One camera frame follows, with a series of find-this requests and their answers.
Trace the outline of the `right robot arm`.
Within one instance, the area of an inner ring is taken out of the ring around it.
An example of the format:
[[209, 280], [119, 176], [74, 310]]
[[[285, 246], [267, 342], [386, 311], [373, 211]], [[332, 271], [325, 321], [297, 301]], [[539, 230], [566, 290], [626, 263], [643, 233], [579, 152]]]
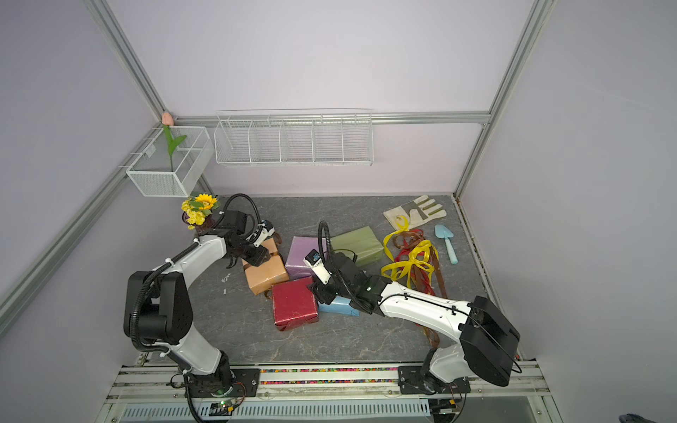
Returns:
[[432, 348], [419, 368], [401, 371], [402, 391], [446, 393], [456, 380], [470, 376], [506, 387], [511, 375], [520, 372], [518, 330], [490, 299], [454, 301], [423, 294], [368, 275], [340, 253], [312, 250], [304, 262], [315, 274], [310, 291], [318, 302], [344, 297], [363, 313], [406, 320], [452, 340], [449, 347]]

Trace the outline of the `red gift box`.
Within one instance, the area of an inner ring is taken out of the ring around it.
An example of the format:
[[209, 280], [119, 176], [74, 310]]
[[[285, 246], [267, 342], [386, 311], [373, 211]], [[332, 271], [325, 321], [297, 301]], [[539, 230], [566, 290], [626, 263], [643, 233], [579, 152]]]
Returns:
[[319, 320], [312, 277], [300, 278], [273, 287], [273, 319], [278, 331], [290, 331]]

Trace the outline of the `blue gift box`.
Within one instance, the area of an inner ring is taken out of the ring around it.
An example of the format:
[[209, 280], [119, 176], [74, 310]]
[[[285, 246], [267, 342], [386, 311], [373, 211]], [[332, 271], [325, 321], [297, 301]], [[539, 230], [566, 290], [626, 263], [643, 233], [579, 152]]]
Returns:
[[318, 311], [320, 313], [331, 313], [338, 315], [350, 315], [351, 317], [359, 317], [361, 312], [350, 305], [350, 300], [337, 296], [330, 304], [319, 303]]

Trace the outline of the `purple gift box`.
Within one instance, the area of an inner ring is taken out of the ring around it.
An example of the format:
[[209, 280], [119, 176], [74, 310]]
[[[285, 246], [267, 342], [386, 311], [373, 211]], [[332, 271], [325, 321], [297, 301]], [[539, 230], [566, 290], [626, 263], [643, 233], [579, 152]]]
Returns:
[[295, 236], [292, 239], [290, 250], [287, 254], [285, 268], [290, 280], [315, 277], [314, 271], [305, 264], [304, 260], [312, 250], [318, 251], [317, 238]]

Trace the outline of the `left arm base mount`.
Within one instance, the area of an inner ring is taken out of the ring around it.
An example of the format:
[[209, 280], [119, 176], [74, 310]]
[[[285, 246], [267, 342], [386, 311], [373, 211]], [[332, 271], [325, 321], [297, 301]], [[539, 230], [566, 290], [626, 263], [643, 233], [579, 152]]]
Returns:
[[184, 374], [192, 398], [250, 398], [257, 395], [260, 368], [218, 368], [212, 375]]

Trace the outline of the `green gift box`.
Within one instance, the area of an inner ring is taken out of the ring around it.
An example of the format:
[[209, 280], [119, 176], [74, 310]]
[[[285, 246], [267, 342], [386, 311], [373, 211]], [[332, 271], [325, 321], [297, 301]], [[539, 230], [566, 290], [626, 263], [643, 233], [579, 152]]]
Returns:
[[356, 265], [366, 268], [375, 264], [384, 256], [384, 245], [377, 239], [371, 227], [361, 227], [331, 238], [333, 249], [347, 253], [349, 258], [356, 257]]

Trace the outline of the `yellow ribbon of red box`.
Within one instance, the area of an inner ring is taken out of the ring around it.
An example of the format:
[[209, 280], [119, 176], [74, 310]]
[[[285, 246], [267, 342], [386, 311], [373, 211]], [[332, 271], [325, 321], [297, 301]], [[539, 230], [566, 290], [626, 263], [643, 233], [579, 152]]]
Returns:
[[384, 253], [391, 262], [407, 257], [426, 238], [420, 229], [410, 229], [404, 216], [396, 218], [396, 230], [383, 239]]

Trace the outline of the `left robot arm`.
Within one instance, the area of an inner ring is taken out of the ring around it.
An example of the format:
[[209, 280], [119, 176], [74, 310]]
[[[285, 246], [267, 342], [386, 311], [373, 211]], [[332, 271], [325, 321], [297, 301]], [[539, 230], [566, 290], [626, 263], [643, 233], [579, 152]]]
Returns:
[[230, 384], [227, 354], [211, 345], [194, 325], [190, 285], [222, 258], [260, 266], [271, 258], [263, 243], [275, 235], [269, 220], [257, 220], [246, 233], [247, 217], [224, 211], [214, 227], [197, 235], [190, 247], [151, 271], [128, 280], [123, 331], [144, 353], [159, 353], [196, 378]]

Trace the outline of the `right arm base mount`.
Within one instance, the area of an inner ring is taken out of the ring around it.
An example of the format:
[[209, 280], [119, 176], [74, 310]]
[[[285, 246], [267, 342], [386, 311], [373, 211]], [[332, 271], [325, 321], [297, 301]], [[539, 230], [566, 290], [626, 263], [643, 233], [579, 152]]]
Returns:
[[467, 377], [457, 378], [452, 382], [444, 382], [434, 376], [430, 370], [430, 362], [436, 348], [431, 348], [421, 365], [403, 365], [398, 367], [398, 387], [405, 395], [435, 394], [467, 394], [471, 391]]

